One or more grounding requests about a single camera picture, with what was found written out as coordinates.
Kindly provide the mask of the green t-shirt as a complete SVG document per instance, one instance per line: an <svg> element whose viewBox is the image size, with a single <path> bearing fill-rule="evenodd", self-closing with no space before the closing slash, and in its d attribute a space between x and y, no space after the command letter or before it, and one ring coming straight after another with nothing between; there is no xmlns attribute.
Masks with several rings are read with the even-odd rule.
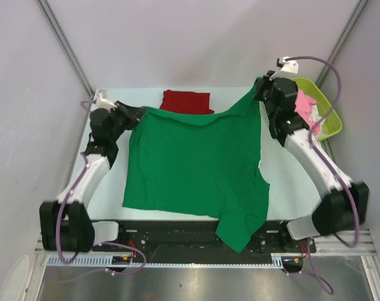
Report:
<svg viewBox="0 0 380 301"><path fill-rule="evenodd" d="M260 161L253 91L218 114L149 107L130 135L123 206L216 218L216 235L242 252L268 215Z"/></svg>

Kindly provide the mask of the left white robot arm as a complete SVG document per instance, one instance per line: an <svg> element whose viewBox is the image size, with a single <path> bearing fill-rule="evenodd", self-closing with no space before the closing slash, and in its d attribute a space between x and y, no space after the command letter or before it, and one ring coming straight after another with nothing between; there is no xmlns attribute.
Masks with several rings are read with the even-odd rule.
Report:
<svg viewBox="0 0 380 301"><path fill-rule="evenodd" d="M87 253L106 241L113 250L124 249L128 236L115 221L92 221L87 208L98 185L111 170L119 151L120 136L134 130L143 119L144 107L98 100L90 113L90 133L82 153L84 165L77 177L52 201L39 209L41 238L46 251Z"/></svg>

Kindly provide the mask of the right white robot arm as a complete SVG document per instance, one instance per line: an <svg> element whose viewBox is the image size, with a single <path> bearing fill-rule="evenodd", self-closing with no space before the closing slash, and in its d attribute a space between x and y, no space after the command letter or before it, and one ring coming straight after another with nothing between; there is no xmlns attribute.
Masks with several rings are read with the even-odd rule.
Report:
<svg viewBox="0 0 380 301"><path fill-rule="evenodd" d="M255 84L254 98L264 105L270 136L298 160L320 196L320 203L311 214L286 224L285 232L278 236L280 247L294 251L303 239L348 230L354 231L355 236L347 246L356 246L366 218L367 184L354 182L336 166L315 139L311 127L295 111L298 96L295 81L276 77L269 70Z"/></svg>

